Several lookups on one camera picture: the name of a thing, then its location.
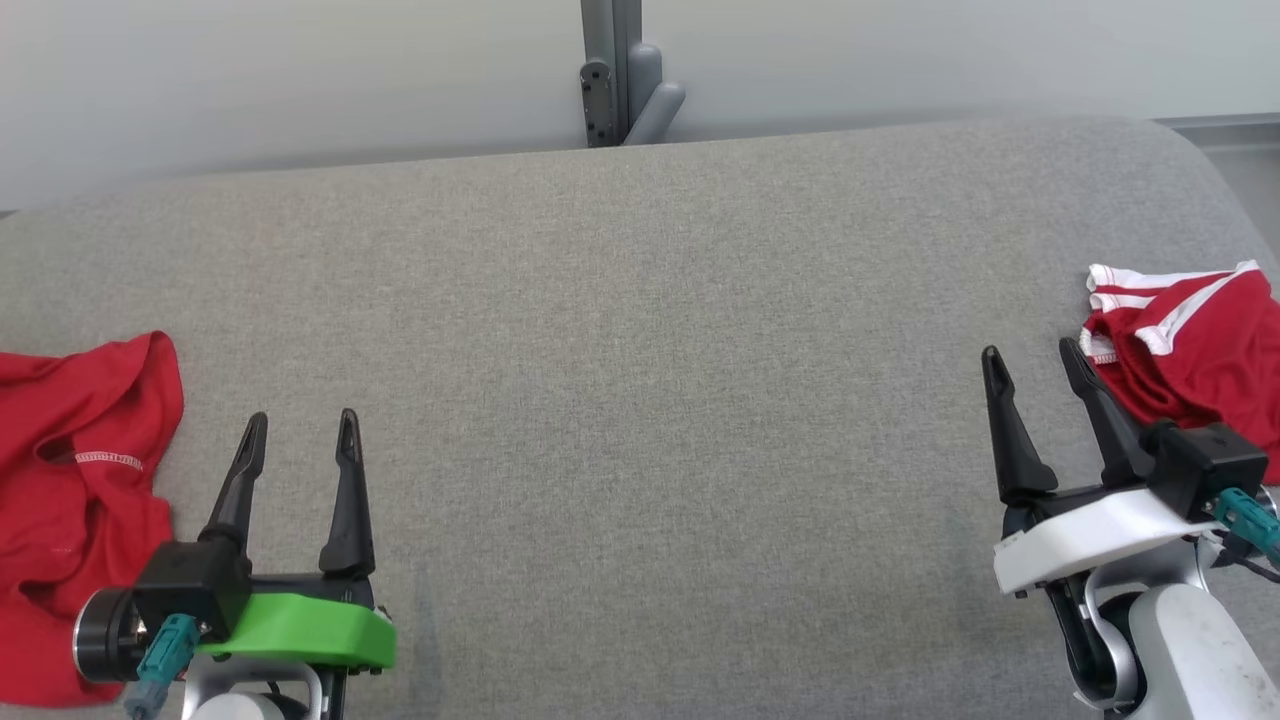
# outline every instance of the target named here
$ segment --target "metal stand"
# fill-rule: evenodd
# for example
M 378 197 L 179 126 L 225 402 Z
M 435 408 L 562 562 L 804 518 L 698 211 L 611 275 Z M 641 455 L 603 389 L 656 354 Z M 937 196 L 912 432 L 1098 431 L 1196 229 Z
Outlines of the metal stand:
M 660 142 L 685 101 L 662 81 L 662 51 L 641 37 L 641 0 L 582 0 L 579 72 L 589 147 Z

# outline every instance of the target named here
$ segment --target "red cloth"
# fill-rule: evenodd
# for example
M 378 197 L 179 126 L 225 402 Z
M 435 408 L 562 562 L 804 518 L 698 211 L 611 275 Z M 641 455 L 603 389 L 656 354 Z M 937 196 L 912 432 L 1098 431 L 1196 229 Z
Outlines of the red cloth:
M 1080 348 L 1143 424 L 1222 421 L 1267 452 L 1280 484 L 1280 304 L 1257 263 L 1146 275 L 1091 265 Z
M 173 537 L 151 495 L 182 418 L 164 333 L 69 357 L 0 354 L 0 702 L 113 700 L 76 671 L 72 625 L 104 585 L 131 585 Z

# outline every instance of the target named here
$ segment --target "white stripe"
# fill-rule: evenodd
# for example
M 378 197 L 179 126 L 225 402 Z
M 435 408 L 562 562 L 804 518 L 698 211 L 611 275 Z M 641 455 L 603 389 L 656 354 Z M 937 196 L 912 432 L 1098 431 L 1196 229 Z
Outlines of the white stripe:
M 1089 309 L 1110 313 L 1116 307 L 1146 307 L 1147 305 L 1151 305 L 1152 300 L 1155 300 L 1155 297 L 1144 297 L 1142 295 L 1111 295 L 1106 292 L 1094 292 L 1089 296 Z
M 1253 260 L 1238 263 L 1234 270 L 1213 270 L 1210 273 L 1167 273 L 1164 275 L 1148 275 L 1137 270 L 1094 264 L 1089 265 L 1089 279 L 1084 282 L 1084 287 L 1087 287 L 1089 292 L 1093 292 L 1105 284 L 1123 287 L 1125 290 L 1160 290 L 1181 281 L 1207 278 L 1210 275 L 1220 275 L 1222 273 L 1239 273 L 1244 265 L 1248 265 L 1249 263 L 1253 263 Z
M 1089 328 L 1080 329 L 1080 352 L 1093 360 L 1094 365 L 1106 365 L 1116 361 L 1116 347 L 1107 336 L 1093 334 Z
M 142 470 L 142 461 L 132 455 L 120 455 L 118 452 L 77 452 L 77 462 L 119 462 L 120 465 L 128 465 L 134 470 Z
M 1253 260 L 1240 263 L 1235 266 L 1235 272 L 1230 275 L 1199 288 L 1194 295 L 1179 302 L 1178 307 L 1174 307 L 1160 323 L 1134 331 L 1134 337 L 1147 343 L 1147 348 L 1151 350 L 1152 355 L 1171 354 L 1174 351 L 1174 338 L 1178 337 L 1178 331 L 1183 329 L 1183 325 L 1185 325 L 1187 322 L 1196 315 L 1196 311 L 1203 307 L 1204 304 L 1213 297 L 1213 293 L 1222 290 L 1226 283 L 1243 275 L 1244 273 L 1254 270 L 1258 270 L 1258 264 Z

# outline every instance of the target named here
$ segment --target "gray floor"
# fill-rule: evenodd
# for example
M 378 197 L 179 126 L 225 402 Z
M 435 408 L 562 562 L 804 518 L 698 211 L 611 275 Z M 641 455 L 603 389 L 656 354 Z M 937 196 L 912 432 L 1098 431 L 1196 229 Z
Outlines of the gray floor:
M 1222 173 L 1271 251 L 1280 256 L 1280 122 L 1178 127 Z

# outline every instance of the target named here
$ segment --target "gray fabric surface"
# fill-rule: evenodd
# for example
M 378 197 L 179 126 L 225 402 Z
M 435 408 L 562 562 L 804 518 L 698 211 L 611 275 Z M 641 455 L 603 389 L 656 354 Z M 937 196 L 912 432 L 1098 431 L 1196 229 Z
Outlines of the gray fabric surface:
M 996 588 L 979 350 L 1091 483 L 1087 264 L 1277 277 L 1199 152 L 1110 119 L 207 177 L 0 254 L 4 350 L 173 336 L 179 536 L 269 411 L 260 571 L 314 568 L 360 411 L 402 634 L 352 719 L 1092 717 Z M 1211 583 L 1280 676 L 1275 591 Z

